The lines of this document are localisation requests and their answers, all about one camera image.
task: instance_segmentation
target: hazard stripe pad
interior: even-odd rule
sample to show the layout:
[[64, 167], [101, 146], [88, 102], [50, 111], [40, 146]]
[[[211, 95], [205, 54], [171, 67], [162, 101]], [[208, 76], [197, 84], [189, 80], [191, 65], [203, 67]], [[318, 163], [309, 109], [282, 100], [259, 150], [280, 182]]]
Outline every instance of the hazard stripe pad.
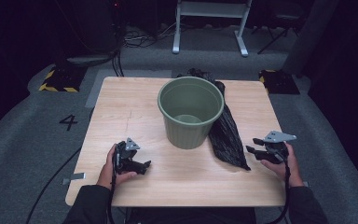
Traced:
[[87, 67], [61, 69], [52, 67], [40, 86], [40, 91], [80, 91]]

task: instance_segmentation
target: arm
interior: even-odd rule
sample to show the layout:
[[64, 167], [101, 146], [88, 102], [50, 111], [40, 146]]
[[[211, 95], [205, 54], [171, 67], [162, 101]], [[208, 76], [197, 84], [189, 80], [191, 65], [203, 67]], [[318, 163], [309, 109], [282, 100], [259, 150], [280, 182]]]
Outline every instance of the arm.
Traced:
[[[83, 186], [77, 194], [74, 205], [63, 223], [105, 223], [109, 193], [112, 188], [115, 146], [109, 150], [106, 163], [100, 172], [97, 184]], [[136, 176], [135, 172], [117, 175], [116, 185]]]
[[[300, 175], [298, 163], [293, 147], [286, 143], [289, 156], [287, 162], [290, 167], [290, 202], [289, 217], [293, 223], [328, 223], [322, 207], [313, 196], [312, 191], [304, 186]], [[275, 172], [277, 176], [284, 180], [285, 167], [284, 164], [273, 164], [269, 161], [262, 160], [261, 163]]]

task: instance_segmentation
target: hand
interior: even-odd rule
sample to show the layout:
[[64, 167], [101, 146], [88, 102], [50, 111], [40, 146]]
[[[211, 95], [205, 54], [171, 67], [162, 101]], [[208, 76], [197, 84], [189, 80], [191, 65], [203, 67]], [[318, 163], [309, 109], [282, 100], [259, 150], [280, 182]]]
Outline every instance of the hand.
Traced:
[[[293, 151], [293, 147], [290, 144], [285, 143], [287, 146], [287, 150], [289, 152], [289, 156], [287, 157], [287, 163], [290, 168], [290, 177], [289, 177], [289, 186], [290, 187], [300, 187], [304, 186], [304, 183], [300, 176], [300, 171], [298, 168], [297, 159], [295, 156], [295, 152]], [[269, 161], [262, 160], [261, 164], [269, 168], [271, 171], [275, 172], [277, 176], [284, 181], [284, 177], [286, 174], [286, 169], [284, 163], [274, 164]]]
[[[112, 158], [115, 154], [116, 144], [107, 153], [106, 164], [103, 166], [103, 169], [100, 172], [100, 177], [98, 178], [97, 185], [106, 187], [107, 189], [112, 188], [112, 176], [113, 176], [113, 163]], [[127, 172], [126, 174], [117, 175], [116, 185], [123, 183], [124, 181], [136, 176], [136, 172]]]

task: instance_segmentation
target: person's right hand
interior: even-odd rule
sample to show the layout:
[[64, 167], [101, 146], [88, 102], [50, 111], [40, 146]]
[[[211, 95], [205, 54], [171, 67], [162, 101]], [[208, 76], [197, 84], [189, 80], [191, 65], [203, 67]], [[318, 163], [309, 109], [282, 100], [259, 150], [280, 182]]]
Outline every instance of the person's right hand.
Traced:
[[[301, 179], [300, 171], [298, 168], [297, 159], [295, 156], [295, 152], [293, 151], [293, 147], [287, 143], [285, 143], [287, 146], [287, 150], [289, 152], [289, 156], [287, 157], [287, 163], [290, 168], [290, 178], [289, 178], [289, 186], [290, 187], [301, 187], [304, 186], [304, 183]], [[284, 163], [281, 164], [274, 164], [266, 160], [262, 160], [261, 164], [269, 168], [271, 171], [275, 172], [277, 176], [284, 180], [286, 169], [284, 166]]]

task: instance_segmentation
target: white metal stand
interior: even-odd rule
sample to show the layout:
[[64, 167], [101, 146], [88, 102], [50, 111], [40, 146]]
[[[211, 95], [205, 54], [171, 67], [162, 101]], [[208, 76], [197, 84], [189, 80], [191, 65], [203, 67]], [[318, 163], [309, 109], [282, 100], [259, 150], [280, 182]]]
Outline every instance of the white metal stand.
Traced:
[[209, 2], [186, 2], [178, 0], [176, 8], [176, 32], [173, 40], [173, 53], [179, 53], [180, 44], [180, 18], [181, 16], [203, 16], [203, 17], [226, 17], [242, 18], [239, 31], [234, 31], [241, 55], [248, 56], [248, 50], [243, 42], [242, 34], [248, 19], [252, 0], [247, 0], [246, 4], [227, 4]]

